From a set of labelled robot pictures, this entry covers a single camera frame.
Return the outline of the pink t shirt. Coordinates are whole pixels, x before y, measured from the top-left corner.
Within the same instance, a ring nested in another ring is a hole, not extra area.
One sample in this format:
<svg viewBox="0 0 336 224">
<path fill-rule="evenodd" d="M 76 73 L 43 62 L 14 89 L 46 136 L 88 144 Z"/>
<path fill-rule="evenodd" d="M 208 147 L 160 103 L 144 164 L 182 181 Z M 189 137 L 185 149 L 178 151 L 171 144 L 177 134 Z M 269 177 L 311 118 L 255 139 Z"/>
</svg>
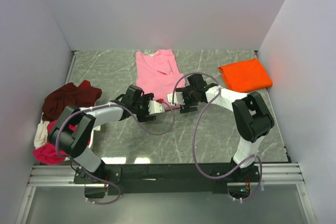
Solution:
<svg viewBox="0 0 336 224">
<path fill-rule="evenodd" d="M 185 86 L 185 80 L 180 80 L 184 74 L 179 71 L 172 50 L 157 50 L 150 55 L 138 51 L 135 59 L 137 86 L 144 93 L 153 93 L 154 100 L 168 102 L 167 95 L 173 92 L 176 83 L 179 88 Z"/>
</svg>

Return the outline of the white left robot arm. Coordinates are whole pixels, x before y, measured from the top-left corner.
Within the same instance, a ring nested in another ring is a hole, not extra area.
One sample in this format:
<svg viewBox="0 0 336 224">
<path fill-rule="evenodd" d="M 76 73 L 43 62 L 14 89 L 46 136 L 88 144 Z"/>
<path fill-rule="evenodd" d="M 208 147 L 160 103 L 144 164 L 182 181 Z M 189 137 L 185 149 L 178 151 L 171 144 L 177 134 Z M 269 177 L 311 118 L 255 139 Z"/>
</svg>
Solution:
<svg viewBox="0 0 336 224">
<path fill-rule="evenodd" d="M 138 122 L 155 120 L 157 113 L 164 112 L 162 101 L 154 101 L 154 94 L 145 94 L 130 85 L 125 94 L 110 102 L 92 108 L 68 105 L 56 121 L 48 141 L 56 148 L 57 154 L 73 159 L 94 177 L 106 180 L 105 163 L 89 147 L 92 130 L 106 123 L 125 120 L 135 115 Z"/>
</svg>

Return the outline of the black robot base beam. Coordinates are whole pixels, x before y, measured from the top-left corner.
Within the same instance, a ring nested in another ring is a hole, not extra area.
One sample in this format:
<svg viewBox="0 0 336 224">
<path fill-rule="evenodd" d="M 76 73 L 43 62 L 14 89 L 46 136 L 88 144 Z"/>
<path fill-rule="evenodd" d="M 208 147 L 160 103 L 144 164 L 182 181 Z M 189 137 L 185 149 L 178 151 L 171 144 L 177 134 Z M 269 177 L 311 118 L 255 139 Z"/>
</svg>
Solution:
<svg viewBox="0 0 336 224">
<path fill-rule="evenodd" d="M 227 194 L 229 183 L 249 185 L 260 180 L 258 166 L 238 169 L 222 179 L 204 177 L 194 164 L 106 164 L 99 177 L 116 186 L 106 185 L 100 188 L 99 181 L 86 175 L 77 168 L 74 184 L 84 185 L 89 198 L 103 198 L 103 192 L 109 196 L 145 193 L 200 193 Z"/>
</svg>

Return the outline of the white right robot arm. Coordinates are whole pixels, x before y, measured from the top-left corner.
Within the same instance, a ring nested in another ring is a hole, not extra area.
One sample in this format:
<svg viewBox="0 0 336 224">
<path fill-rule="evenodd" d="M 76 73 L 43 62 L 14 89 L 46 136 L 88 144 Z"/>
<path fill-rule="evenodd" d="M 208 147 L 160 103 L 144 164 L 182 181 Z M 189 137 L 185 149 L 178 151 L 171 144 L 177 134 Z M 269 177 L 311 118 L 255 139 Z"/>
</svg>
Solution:
<svg viewBox="0 0 336 224">
<path fill-rule="evenodd" d="M 224 179 L 229 176 L 247 177 L 258 158 L 258 150 L 261 142 L 275 126 L 264 99 L 259 92 L 241 93 L 222 87 L 214 79 L 212 83 L 204 80 L 204 73 L 192 72 L 184 75 L 188 85 L 180 88 L 174 86 L 170 103 L 180 105 L 181 113 L 196 111 L 199 103 L 204 103 L 204 112 L 211 104 L 225 108 L 234 115 L 236 127 L 240 135 L 237 151 L 232 160 L 232 169 L 223 175 L 212 176 L 206 174 L 197 162 L 193 153 L 193 161 L 197 170 L 209 179 Z"/>
</svg>

